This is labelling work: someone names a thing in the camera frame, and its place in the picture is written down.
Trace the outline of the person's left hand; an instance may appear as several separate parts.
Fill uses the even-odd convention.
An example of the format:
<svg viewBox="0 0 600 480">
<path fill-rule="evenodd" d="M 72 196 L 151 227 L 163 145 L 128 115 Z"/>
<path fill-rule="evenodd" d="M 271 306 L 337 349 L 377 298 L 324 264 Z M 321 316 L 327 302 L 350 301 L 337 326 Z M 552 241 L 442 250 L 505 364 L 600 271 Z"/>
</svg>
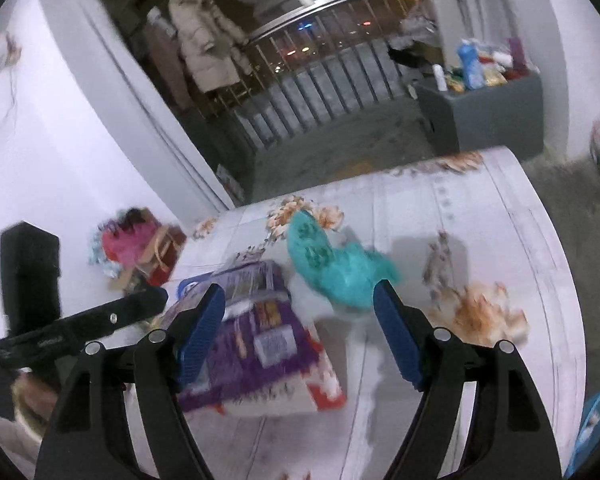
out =
<svg viewBox="0 0 600 480">
<path fill-rule="evenodd" d="M 58 401 L 57 391 L 32 373 L 20 373 L 12 384 L 14 400 L 48 422 Z"/>
</svg>

